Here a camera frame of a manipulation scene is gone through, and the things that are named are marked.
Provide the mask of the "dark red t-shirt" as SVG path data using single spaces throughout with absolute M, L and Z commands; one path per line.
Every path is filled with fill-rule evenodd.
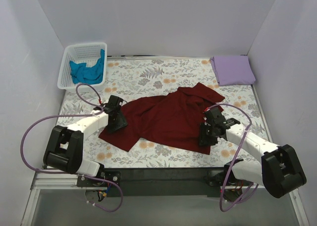
M 143 97 L 128 102 L 121 111 L 128 125 L 113 133 L 104 129 L 99 138 L 129 151 L 139 139 L 179 149 L 210 153 L 210 146 L 199 145 L 200 124 L 204 110 L 221 103 L 224 96 L 198 83 L 179 87 L 166 96 Z

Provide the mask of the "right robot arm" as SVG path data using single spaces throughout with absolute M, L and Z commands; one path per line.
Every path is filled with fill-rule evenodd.
M 290 145 L 279 146 L 249 132 L 236 119 L 226 119 L 217 107 L 204 111 L 205 122 L 200 125 L 200 146 L 213 146 L 222 138 L 252 155 L 257 162 L 235 159 L 224 166 L 223 173 L 214 180 L 235 185 L 241 180 L 261 186 L 275 198 L 305 185 L 303 171 L 295 149 Z

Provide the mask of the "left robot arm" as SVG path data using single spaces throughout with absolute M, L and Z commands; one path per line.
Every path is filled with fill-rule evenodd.
M 105 128 L 114 133 L 128 125 L 121 106 L 124 100 L 111 95 L 100 107 L 95 107 L 91 115 L 68 126 L 57 125 L 52 129 L 44 154 L 44 164 L 71 174 L 88 175 L 94 186 L 105 182 L 104 166 L 91 160 L 83 159 L 84 140 Z

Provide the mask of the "teal t-shirt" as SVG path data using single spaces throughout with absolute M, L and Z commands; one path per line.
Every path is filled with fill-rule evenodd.
M 87 67 L 86 62 L 75 63 L 69 62 L 71 69 L 72 82 L 74 84 L 84 83 L 89 85 L 100 84 L 103 80 L 105 65 L 105 50 L 101 49 L 100 58 L 92 67 Z

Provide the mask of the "folded purple t-shirt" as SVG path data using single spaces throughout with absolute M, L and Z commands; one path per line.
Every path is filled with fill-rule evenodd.
M 214 56 L 210 61 L 219 86 L 252 85 L 256 81 L 247 56 Z

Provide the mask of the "white plastic basket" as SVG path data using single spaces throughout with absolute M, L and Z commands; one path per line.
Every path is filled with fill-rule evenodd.
M 101 91 L 106 82 L 107 44 L 103 42 L 92 42 L 66 47 L 60 65 L 57 81 L 58 88 L 70 93 L 75 93 L 76 84 L 73 83 L 71 76 L 71 61 L 75 64 L 85 63 L 87 68 L 91 68 L 95 66 L 99 60 L 102 60 L 104 65 L 101 82 L 93 85 L 97 91 Z

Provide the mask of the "aluminium front rail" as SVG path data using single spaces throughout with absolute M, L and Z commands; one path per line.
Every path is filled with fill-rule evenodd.
M 107 183 L 105 179 L 90 179 L 83 175 L 75 174 L 47 174 L 38 173 L 35 176 L 33 187 L 38 189 L 104 189 Z

